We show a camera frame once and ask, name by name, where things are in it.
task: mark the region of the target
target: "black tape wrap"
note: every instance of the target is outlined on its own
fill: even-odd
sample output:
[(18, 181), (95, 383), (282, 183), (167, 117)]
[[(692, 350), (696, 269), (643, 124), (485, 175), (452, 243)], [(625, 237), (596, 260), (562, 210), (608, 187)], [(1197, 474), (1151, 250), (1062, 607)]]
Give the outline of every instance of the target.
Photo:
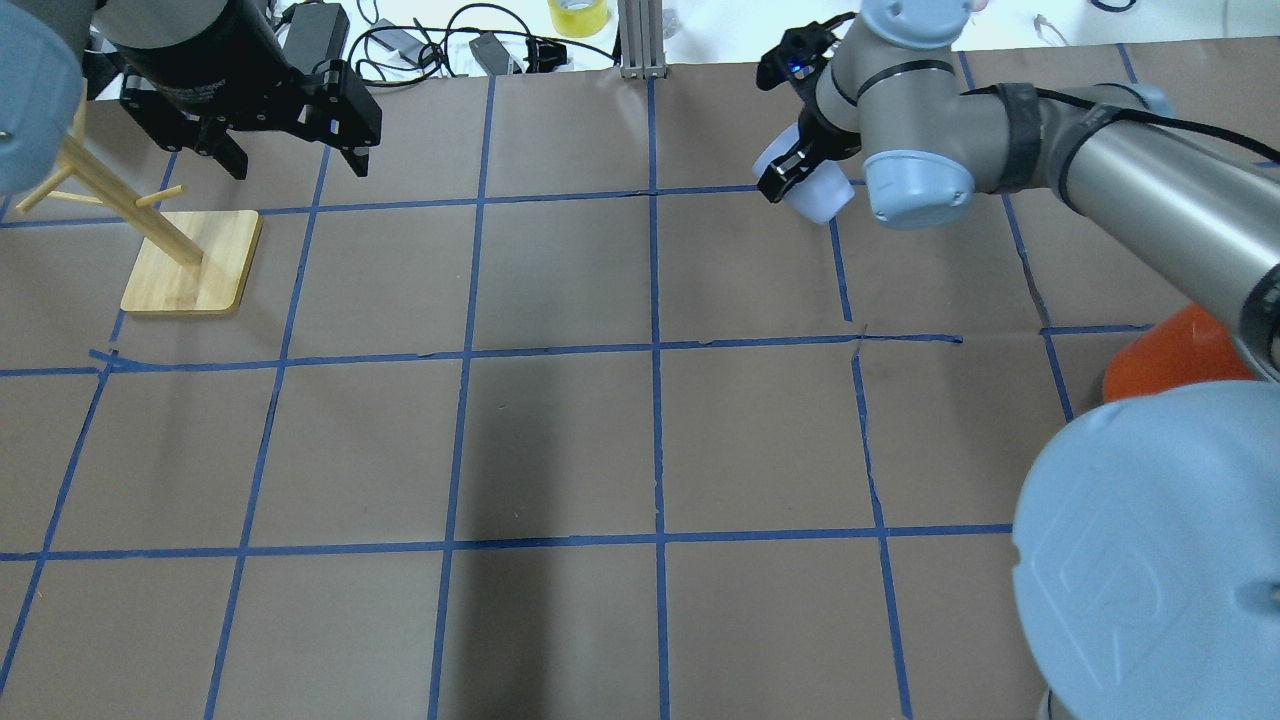
[(1276, 334), (1280, 334), (1280, 265), (1262, 275), (1240, 311), (1240, 341), (1268, 365)]
[(1041, 152), (1039, 94), (1028, 82), (996, 85), (996, 96), (1009, 118), (1009, 155), (993, 192), (1018, 192), (1030, 186)]
[(1080, 209), (1071, 202), (1071, 197), (1066, 192), (1066, 174), (1071, 169), (1071, 160), (1075, 159), (1075, 154), (1079, 152), (1080, 146), (1088, 142), (1091, 137), (1097, 135), (1098, 131), (1116, 122), (1124, 108), (1116, 105), (1094, 105), (1092, 110), (1085, 113), (1084, 119), (1068, 127), (1062, 132), (1062, 137), (1053, 145), (1052, 152), (1048, 156), (1048, 186), (1053, 188), (1053, 195), (1061, 200), (1068, 208), (1075, 210), (1076, 214), (1083, 215)]

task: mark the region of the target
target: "black electrical cord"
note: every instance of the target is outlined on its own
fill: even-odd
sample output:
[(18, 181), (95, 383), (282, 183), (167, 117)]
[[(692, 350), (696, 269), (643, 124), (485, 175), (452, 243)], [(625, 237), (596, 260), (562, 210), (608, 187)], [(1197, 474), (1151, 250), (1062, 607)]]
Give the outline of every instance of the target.
[(374, 19), (369, 19), (365, 14), (365, 0), (356, 0), (356, 12), (360, 13), (360, 19), (369, 24), (376, 23), (383, 17), (383, 12), (378, 8), (378, 0), (374, 0)]
[(1133, 6), (1137, 4), (1138, 0), (1129, 0), (1129, 3), (1125, 5), (1107, 5), (1102, 0), (1089, 0), (1089, 5), (1093, 5), (1094, 8), (1105, 10), (1107, 13), (1124, 13), (1125, 10), (1132, 10)]
[[(420, 54), (421, 56), (419, 58), (419, 67), (416, 67), (416, 68), (402, 68), (402, 67), (397, 67), (397, 65), (390, 65), (388, 63), (379, 63), (379, 61), (372, 60), (372, 59), (369, 58), (369, 40), (374, 35), (376, 35), (379, 32), (392, 31), (392, 29), (401, 29), (401, 31), (406, 31), (406, 32), (417, 32), (417, 33), (420, 33), (422, 36), (422, 38), (425, 40), (425, 47), (424, 47), (424, 50)], [(447, 36), (448, 35), (456, 35), (456, 33), (484, 35), (486, 32), (492, 32), (494, 35), (507, 35), (507, 36), (515, 36), (515, 37), (524, 37), (526, 41), (527, 40), (535, 40), (535, 41), (536, 40), (549, 40), (549, 41), (553, 41), (553, 42), (562, 42), (564, 45), (572, 45), (575, 47), (582, 47), (585, 50), (590, 50), (590, 51), (596, 53), (596, 54), (599, 54), (599, 55), (602, 55), (604, 58), (608, 58), (609, 61), (613, 63), (614, 65), (617, 64), (617, 60), (609, 53), (605, 53), (604, 50), (600, 50), (599, 47), (595, 47), (593, 45), (588, 45), (585, 42), (579, 42), (579, 41), (575, 41), (575, 40), (564, 40), (564, 38), (558, 38), (558, 37), (545, 37), (545, 36), (532, 35), (530, 32), (524, 32), (524, 31), (507, 31), (507, 29), (492, 29), (490, 31), (490, 29), (480, 29), (480, 28), (475, 28), (475, 27), (457, 27), (457, 28), (456, 27), (445, 27), (445, 28), (425, 27), (416, 18), (413, 19), (413, 24), (412, 26), (381, 26), (381, 27), (371, 27), (371, 28), (361, 32), (358, 36), (356, 36), (355, 42), (352, 42), (352, 45), (351, 45), (351, 50), (347, 53), (347, 64), (349, 64), (353, 68), (356, 68), (357, 74), (360, 72), (358, 68), (364, 67), (365, 64), (372, 67), (374, 70), (378, 72), (380, 79), (376, 79), (376, 81), (361, 77), (361, 79), (369, 87), (406, 87), (406, 86), (411, 86), (411, 85), (417, 85), (417, 83), (428, 79), (429, 77), (435, 76), (442, 69), (444, 72), (447, 72), (451, 77), (456, 77), (454, 73), (453, 73), (453, 69), (452, 69), (452, 67), (449, 65), (449, 61), (448, 61), (448, 46), (447, 46), (447, 44), (445, 42), (435, 42), (435, 41), (433, 41), (431, 36), (429, 35), (429, 33), (433, 33), (433, 32), (443, 32), (443, 33), (447, 33)], [(355, 60), (355, 55), (356, 55), (356, 49), (357, 47), (360, 47), (364, 51), (364, 55), (365, 55), (365, 58), (362, 58), (360, 61)], [(422, 74), (420, 74), (420, 76), (416, 76), (413, 78), (407, 78), (407, 79), (403, 79), (403, 81), (388, 81), (387, 76), (383, 73), (384, 69), (390, 69), (390, 70), (397, 70), (397, 72), (416, 72), (416, 70), (421, 70), (422, 69), (421, 68), (422, 63), (425, 63), (425, 61), (428, 61), (430, 59), (429, 51), (434, 53), (436, 64), (435, 64), (435, 67), (431, 67), (429, 70), (422, 72)]]
[[(979, 87), (978, 90), (970, 90), (964, 95), (992, 95), (996, 92), (996, 86)], [(1062, 102), (1064, 105), (1070, 105), (1080, 110), (1092, 110), (1098, 106), (1098, 102), (1092, 100), (1085, 100), (1083, 97), (1076, 97), (1074, 95), (1066, 95), (1064, 92), (1057, 92), (1055, 90), (1043, 90), (1037, 87), (1036, 94), (1046, 100), (1052, 100), (1055, 102)], [(1180, 129), (1185, 132), (1194, 132), (1197, 135), (1203, 135), (1206, 137), (1215, 137), (1244, 147), (1245, 150), (1266, 158), (1272, 163), (1280, 163), (1280, 150), (1266, 145), (1258, 140), (1254, 140), (1247, 135), (1238, 133), (1226, 128), (1220, 128), (1217, 126), (1211, 126), (1206, 123), (1196, 123), (1192, 120), (1179, 120), (1176, 118), (1166, 118), (1164, 115), (1157, 115), (1155, 113), (1148, 113), (1146, 110), (1135, 110), (1130, 108), (1124, 108), (1115, 114), (1117, 120), (1133, 120), (1139, 123), (1147, 123), (1148, 126), (1165, 127), (1170, 129)]]
[[(449, 53), (448, 53), (449, 37), (454, 33), (453, 23), (458, 20), (458, 17), (461, 17), (462, 13), (466, 13), (467, 10), (479, 10), (479, 9), (498, 10), (499, 13), (506, 13), (507, 15), (511, 15), (512, 18), (515, 18), (517, 23), (520, 23), (521, 29), (525, 31), (525, 36), (532, 37), (534, 31), (529, 29), (529, 23), (526, 23), (525, 19), (517, 15), (513, 10), (503, 8), (502, 5), (494, 5), (493, 3), (467, 3), (466, 5), (458, 8), (453, 13), (453, 15), (449, 17), (449, 22), (444, 23), (444, 40), (440, 42), (440, 45), (443, 45), (445, 49), (444, 69), (448, 70), (449, 76), (453, 76), (453, 65), (449, 63)], [(413, 19), (413, 24), (417, 24), (416, 18)]]

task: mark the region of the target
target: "grid square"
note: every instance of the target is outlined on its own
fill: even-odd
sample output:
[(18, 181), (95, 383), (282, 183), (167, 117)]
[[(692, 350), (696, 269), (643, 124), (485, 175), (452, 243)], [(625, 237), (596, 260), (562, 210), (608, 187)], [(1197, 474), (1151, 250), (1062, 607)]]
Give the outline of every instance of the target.
[[(170, 186), (186, 184), (187, 193), (165, 200), (165, 210), (265, 210), (308, 208), (315, 196), (324, 145), (283, 132), (229, 132), (248, 155), (248, 174), (238, 181), (212, 158), (193, 150), (178, 154)], [(330, 173), (349, 173), (338, 152)]]
[(475, 346), (649, 342), (648, 229), (639, 197), (489, 206)]
[(1014, 605), (1009, 536), (895, 538), (890, 552), (915, 717), (1030, 717), (1044, 680)]
[(649, 187), (645, 83), (616, 69), (495, 82), (489, 197)]
[(861, 193), (838, 222), (854, 325), (882, 334), (1041, 328), (998, 197), (974, 196), (964, 218), (905, 233), (877, 223)]
[(96, 387), (93, 375), (0, 379), (0, 552), (44, 544)]
[(88, 365), (141, 246), (124, 223), (0, 229), (0, 368)]
[(0, 642), (9, 647), (10, 633), (22, 612), (35, 562), (0, 562)]
[(444, 538), (461, 365), (289, 368), (253, 543)]
[(867, 528), (851, 345), (667, 351), (667, 529)]
[[(1134, 74), (1169, 95), (1178, 117), (1280, 146), (1276, 38), (1240, 37), (1126, 45)], [(1233, 147), (1233, 154), (1244, 152)]]
[(965, 53), (965, 59), (974, 87), (1029, 82), (1046, 90), (1068, 90), (1101, 82), (1129, 82), (1115, 45), (987, 50)]
[(899, 717), (874, 539), (667, 546), (672, 715)]
[(234, 547), (274, 370), (113, 375), (58, 550)]
[(200, 717), (236, 561), (56, 561), (0, 696), (4, 717)]
[(1036, 287), (1056, 325), (1146, 324), (1190, 302), (1117, 240), (1048, 190), (1010, 197)]
[(325, 205), (475, 197), (489, 83), (483, 78), (428, 82), (383, 92), (383, 142), (358, 178), (337, 152), (325, 173)]
[(1102, 378), (1116, 352), (1142, 333), (1055, 336), (1053, 348), (1066, 384), (1066, 396), (1076, 416), (1102, 405)]
[(146, 363), (239, 363), (275, 360), (293, 297), (305, 215), (262, 218), (244, 296), (229, 315), (125, 315), (116, 347)]
[(440, 720), (652, 720), (653, 546), (453, 557)]
[(876, 342), (861, 355), (884, 523), (1011, 523), (1027, 471), (1064, 423), (1043, 341)]
[(320, 215), (289, 355), (462, 350), (474, 242), (471, 208)]
[(758, 91), (750, 63), (680, 65), (654, 95), (659, 187), (755, 184), (751, 164), (801, 108), (785, 83)]
[(251, 557), (214, 717), (426, 716), (440, 555)]
[[(138, 193), (146, 195), (160, 190), (170, 154), (151, 142), (119, 102), (102, 101), (86, 105), (84, 146)], [(88, 195), (76, 178), (60, 184), (59, 190)], [(26, 193), (14, 196), (4, 215), (6, 223), (116, 217), (110, 208), (50, 199), (45, 199), (31, 213), (23, 215), (18, 213), (17, 204), (26, 196)]]
[(662, 338), (851, 332), (831, 233), (759, 193), (662, 197)]
[(471, 365), (457, 537), (652, 533), (648, 352)]

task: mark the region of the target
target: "blue tape line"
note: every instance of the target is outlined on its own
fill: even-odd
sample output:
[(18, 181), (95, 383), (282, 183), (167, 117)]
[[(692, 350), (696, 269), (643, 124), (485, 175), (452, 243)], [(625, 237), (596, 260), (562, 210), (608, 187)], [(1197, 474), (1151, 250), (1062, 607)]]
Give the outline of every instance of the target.
[(410, 208), (458, 208), (471, 206), (476, 201), (472, 197), (457, 200), (403, 200), (398, 202), (348, 202), (340, 205), (321, 205), (317, 213), (361, 213), (365, 210), (403, 210)]
[(645, 83), (646, 122), (649, 129), (649, 332), (653, 342), (653, 503), (654, 503), (654, 573), (657, 575), (658, 618), (658, 714), (671, 720), (671, 648), (667, 620), (667, 497), (663, 487), (662, 454), (662, 311), (658, 237), (658, 99), (654, 78)]
[(113, 373), (220, 373), (234, 370), (262, 370), (279, 366), (279, 360), (248, 360), (242, 363), (142, 363), (119, 355), (108, 355), (100, 350), (90, 350), (90, 357), (111, 365)]
[(956, 53), (960, 56), (960, 70), (964, 73), (964, 83), (969, 90), (974, 90), (977, 86), (973, 82), (973, 70), (969, 69), (969, 54), (964, 50)]
[(1000, 202), (1005, 206), (1005, 218), (1009, 220), (1009, 229), (1014, 233), (1014, 247), (1018, 250), (1018, 258), (1023, 263), (1023, 277), (1027, 279), (1027, 291), (1032, 295), (1032, 302), (1036, 304), (1036, 313), (1039, 315), (1041, 324), (1050, 327), (1053, 324), (1053, 318), (1050, 315), (1048, 304), (1044, 302), (1044, 296), (1039, 291), (1039, 286), (1036, 284), (1036, 273), (1032, 272), (1032, 259), (1027, 252), (1027, 243), (1023, 241), (1023, 231), (1018, 224), (1018, 214), (1014, 211), (1014, 204), (1009, 200), (1009, 195), (1001, 195)]
[[(160, 178), (160, 190), (169, 190), (169, 181), (173, 179), (173, 168), (178, 164), (178, 151), (169, 154), (169, 163), (164, 168), (164, 177)], [(156, 210), (160, 209), (160, 202), (156, 202)]]
[(532, 547), (602, 547), (614, 544), (650, 544), (657, 542), (653, 533), (631, 533), (622, 536), (567, 536), (545, 538), (513, 538), (484, 541), (453, 541), (453, 550), (525, 550)]
[(236, 557), (241, 555), (237, 547), (159, 547), (142, 550), (61, 550), (47, 555), (50, 561), (65, 560), (132, 560), (132, 559), (180, 559), (180, 557)]
[(1079, 325), (1079, 327), (1050, 327), (1043, 328), (1041, 334), (1070, 336), (1070, 334), (1112, 334), (1112, 333), (1142, 333), (1155, 325)]
[(886, 528), (891, 538), (955, 537), (955, 536), (1007, 536), (1012, 525), (915, 525), (906, 528)]
[(0, 229), (22, 228), (61, 228), (74, 225), (119, 225), (124, 224), (120, 218), (67, 218), (63, 220), (17, 220), (13, 223), (0, 223)]
[(890, 643), (893, 647), (893, 671), (897, 675), (897, 698), (902, 715), (911, 717), (911, 688), (906, 676), (906, 655), (902, 650), (902, 626), (897, 616), (897, 591), (893, 588), (893, 565), (888, 552), (888, 529), (884, 525), (884, 507), (876, 489), (876, 470), (872, 462), (870, 434), (867, 429), (867, 388), (863, 384), (863, 361), (855, 352), (852, 359), (854, 397), (858, 402), (858, 420), (861, 425), (863, 460), (867, 462), (867, 488), (872, 497), (872, 515), (879, 537), (881, 580), (884, 584), (884, 607), (888, 614)]
[(489, 77), (484, 110), (484, 141), (480, 146), (480, 182), (476, 190), (475, 237), (471, 242), (471, 287), (467, 291), (467, 327), (462, 346), (462, 373), (458, 379), (458, 414), (453, 427), (453, 464), (449, 470), (449, 502), (444, 521), (444, 550), (440, 560), (440, 591), (435, 605), (435, 639), (431, 650), (431, 684), (426, 714), (435, 720), (440, 712), (440, 678), (444, 666), (444, 628), (449, 614), (449, 585), (453, 577), (453, 546), (458, 527), (458, 486), (462, 480), (462, 448), (467, 425), (467, 396), (471, 391), (471, 351), (475, 347), (476, 296), (480, 291), (480, 258), (484, 238), (485, 193), (489, 187), (489, 151), (493, 145), (493, 106), (497, 79)]
[(0, 665), (0, 696), (4, 694), (5, 684), (9, 682), (9, 671), (13, 670), (13, 659), (18, 653), (18, 643), (22, 641), (22, 633), (27, 626), (27, 618), (31, 615), (31, 603), (36, 597), (36, 588), (40, 585), (40, 578), (45, 571), (46, 557), (54, 546), (58, 521), (63, 516), (63, 507), (67, 505), (67, 496), (70, 493), (72, 480), (76, 478), (76, 468), (79, 465), (81, 452), (84, 450), (84, 439), (88, 437), (88, 429), (93, 425), (93, 416), (97, 414), (97, 406), (102, 401), (102, 392), (106, 389), (106, 380), (110, 377), (110, 366), (102, 368), (97, 374), (97, 387), (93, 389), (93, 398), (90, 400), (88, 410), (84, 413), (84, 421), (81, 424), (81, 432), (76, 436), (76, 445), (72, 447), (72, 456), (67, 461), (67, 471), (63, 474), (63, 483), (58, 488), (58, 500), (54, 501), (54, 511), (49, 516), (49, 524), (45, 527), (45, 539), (40, 546), (36, 566), (31, 571), (31, 582), (27, 583), (27, 594), (22, 598), (22, 609), (18, 610), (18, 620), (14, 623), (13, 634), (9, 635), (9, 647), (5, 650), (4, 664)]
[(242, 553), (247, 557), (297, 557), (307, 555), (376, 555), (396, 552), (438, 552), (444, 550), (444, 541), (419, 542), (369, 542), (342, 544), (308, 546), (259, 546), (247, 547)]
[[(1128, 332), (1129, 328), (1117, 331), (1094, 332)], [(1055, 328), (1060, 334), (1070, 332), (1084, 332), (1079, 328)], [(730, 338), (712, 341), (668, 341), (659, 343), (662, 350), (703, 350), (717, 347), (777, 347), (794, 345), (840, 345), (849, 342), (946, 342), (951, 345), (964, 343), (963, 336), (952, 334), (838, 334), (838, 336), (796, 336), (796, 337), (763, 337), (763, 338)], [(652, 352), (653, 343), (620, 343), (620, 345), (571, 345), (561, 347), (517, 347), (509, 350), (474, 350), (471, 359), (493, 357), (544, 357), (558, 355), (604, 355), (616, 352)], [(90, 350), (90, 356), (96, 360), (111, 364), (111, 370), (120, 374), (133, 373), (223, 373), (237, 370), (262, 370), (276, 368), (280, 360), (241, 360), (234, 363), (143, 363), (129, 360), (119, 355), (109, 355), (100, 350)], [(317, 355), (310, 357), (287, 357), (284, 366), (319, 366), (319, 365), (352, 365), (362, 363), (419, 363), (431, 360), (462, 360), (466, 351), (440, 351), (440, 352), (393, 352), (387, 355)], [(93, 374), (96, 368), (29, 368), (15, 370), (0, 370), (0, 377), (26, 377), (26, 375), (58, 375), (58, 374)]]
[(1053, 336), (1043, 333), (1041, 337), (1044, 340), (1044, 355), (1048, 356), (1048, 368), (1053, 373), (1053, 384), (1057, 387), (1057, 400), (1062, 405), (1062, 416), (1070, 423), (1075, 419), (1075, 410), (1071, 407), (1071, 397), (1066, 392), (1066, 380), (1062, 379), (1062, 365), (1057, 361)]
[(710, 341), (669, 341), (663, 342), (663, 350), (701, 350), (710, 347), (778, 347), (787, 345), (841, 345), (846, 342), (946, 342), (963, 345), (964, 336), (954, 334), (828, 334), (828, 336), (797, 336), (797, 337), (762, 337), (739, 340), (710, 340)]
[(308, 213), (311, 213), (311, 208), (268, 208), (257, 211), (264, 218), (271, 215), (306, 215)]
[(840, 225), (832, 218), (827, 227), (831, 229), (831, 252), (836, 258), (836, 284), (840, 287), (840, 311), (845, 315), (846, 323), (854, 322), (854, 311), (849, 307), (849, 281), (845, 278), (845, 254), (840, 247)]
[(797, 530), (712, 530), (701, 533), (667, 533), (668, 543), (704, 542), (777, 542), (805, 539), (878, 538), (877, 528), (817, 528)]
[(649, 192), (663, 195), (723, 195), (727, 192), (755, 192), (754, 184), (716, 184), (707, 187), (654, 187)]
[[(732, 543), (732, 542), (787, 542), (817, 539), (870, 539), (887, 536), (900, 537), (954, 537), (1009, 534), (1012, 525), (908, 525), (901, 528), (797, 528), (781, 530), (705, 530), (667, 532), (667, 544)], [(657, 533), (623, 533), (616, 536), (549, 536), (499, 539), (470, 539), (453, 542), (454, 552), (483, 552), (502, 550), (527, 550), (539, 547), (608, 547), (652, 544)], [(113, 550), (51, 550), (49, 552), (0, 552), (0, 562), (31, 562), (45, 559), (49, 562), (68, 560), (128, 560), (128, 559), (180, 559), (180, 557), (300, 557), (314, 555), (375, 555), (401, 552), (443, 551), (442, 541), (407, 541), (375, 543), (280, 544), (248, 547), (160, 547)]]
[(488, 205), (516, 205), (522, 202), (561, 202), (568, 200), (616, 200), (618, 197), (635, 197), (644, 195), (634, 190), (614, 190), (602, 192), (567, 192), (562, 195), (508, 195), (503, 197), (485, 197)]
[(365, 363), (419, 363), (424, 360), (461, 360), (462, 352), (397, 352), (392, 355), (330, 355), (317, 357), (289, 357), (284, 364), (289, 368), (308, 365), (357, 365)]
[(96, 375), (97, 368), (18, 368), (0, 370), (0, 378), (38, 378), (44, 375)]
[(116, 309), (115, 324), (111, 325), (111, 337), (106, 342), (115, 343), (120, 340), (120, 331), (124, 329), (124, 310)]
[(571, 345), (563, 347), (522, 347), (515, 350), (476, 350), (472, 357), (541, 357), (552, 355), (598, 355), (612, 352), (649, 352), (648, 343)]
[(1124, 46), (1124, 42), (1116, 42), (1116, 50), (1120, 53), (1120, 61), (1124, 63), (1124, 72), (1129, 76), (1129, 82), (1138, 82), (1138, 73), (1133, 72), (1133, 61), (1129, 59), (1129, 49)]
[(320, 170), (316, 173), (315, 191), (311, 193), (311, 213), (307, 217), (307, 229), (302, 238), (302, 252), (298, 258), (298, 270), (293, 279), (293, 293), (289, 296), (289, 311), (284, 318), (284, 333), (280, 338), (280, 354), (275, 363), (275, 382), (271, 387), (271, 400), (266, 407), (266, 419), (262, 421), (262, 439), (257, 448), (257, 460), (253, 464), (253, 479), (250, 483), (248, 502), (244, 507), (244, 523), (241, 525), (239, 550), (236, 557), (236, 570), (232, 573), (232, 587), (227, 594), (227, 610), (223, 615), (223, 628), (218, 637), (218, 652), (214, 655), (214, 671), (209, 679), (209, 694), (205, 697), (205, 720), (212, 720), (218, 706), (218, 691), (221, 687), (223, 667), (227, 664), (227, 646), (230, 642), (232, 625), (236, 620), (236, 606), (239, 602), (241, 580), (244, 577), (243, 551), (248, 547), (250, 536), (253, 530), (253, 518), (257, 512), (257, 498), (262, 488), (262, 470), (266, 468), (266, 452), (271, 443), (271, 432), (275, 428), (275, 413), (280, 402), (280, 391), (284, 388), (285, 359), (289, 356), (289, 342), (293, 340), (293, 320), (298, 313), (298, 299), (302, 295), (302, 282), (306, 278), (307, 259), (311, 254), (311, 240), (315, 234), (316, 206), (320, 205), (320, 192), (324, 190), (325, 174), (329, 172), (330, 149), (326, 146), (320, 156)]

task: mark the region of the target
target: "black cylindrical robot motor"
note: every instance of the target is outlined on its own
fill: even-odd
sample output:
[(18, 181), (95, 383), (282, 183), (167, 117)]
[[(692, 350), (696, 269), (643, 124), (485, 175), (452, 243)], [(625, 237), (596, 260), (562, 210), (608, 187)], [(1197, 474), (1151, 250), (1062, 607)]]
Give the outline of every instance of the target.
[(289, 74), (260, 0), (109, 0), (93, 23), (175, 108), (230, 115)]

